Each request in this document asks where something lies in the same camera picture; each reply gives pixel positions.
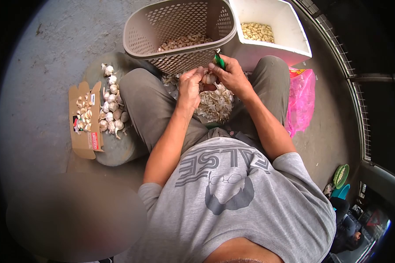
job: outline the white styrofoam box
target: white styrofoam box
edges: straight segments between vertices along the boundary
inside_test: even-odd
[[[309,41],[290,3],[282,0],[230,0],[237,24],[234,38],[223,46],[223,54],[238,60],[244,71],[253,71],[266,55],[283,59],[293,66],[312,57]],[[245,39],[241,23],[271,26],[273,43]]]

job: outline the perforated basket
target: perforated basket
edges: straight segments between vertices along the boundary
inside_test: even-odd
[[[235,32],[231,7],[224,0],[168,0],[132,14],[124,27],[123,45],[129,56],[148,60],[164,73],[177,74],[208,65],[214,58],[213,50],[230,41]],[[198,33],[214,41],[158,52],[170,38]]]

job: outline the olive green pants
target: olive green pants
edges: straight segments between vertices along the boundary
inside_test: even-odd
[[[275,56],[265,56],[258,62],[249,81],[266,108],[284,125],[290,89],[287,64]],[[136,132],[151,152],[170,121],[176,100],[166,91],[162,82],[145,69],[134,69],[121,78],[120,94]],[[234,103],[225,126],[258,141],[256,128],[243,103],[239,100]],[[193,118],[181,152],[218,136],[225,137],[228,134],[220,128],[209,132],[205,125]]]

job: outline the glasses graphic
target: glasses graphic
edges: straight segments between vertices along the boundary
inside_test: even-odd
[[[216,185],[219,182],[224,183],[238,183],[243,179],[243,177],[237,173],[230,175],[229,177],[226,176],[213,176],[209,181],[210,184]]]

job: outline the metal railing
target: metal railing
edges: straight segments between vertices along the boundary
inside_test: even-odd
[[[319,8],[311,0],[291,0],[303,13],[312,20],[320,34],[328,43],[335,55],[337,63],[342,69],[342,73],[347,79],[348,87],[353,97],[354,108],[358,120],[358,131],[360,136],[361,157],[365,161],[371,161],[370,153],[370,125],[367,113],[367,106],[364,103],[363,91],[358,82],[352,82],[351,78],[356,76],[356,69],[351,66],[351,60],[348,59],[348,52],[345,50],[343,43],[340,42],[339,36],[334,31],[332,24],[324,14],[320,13]]]

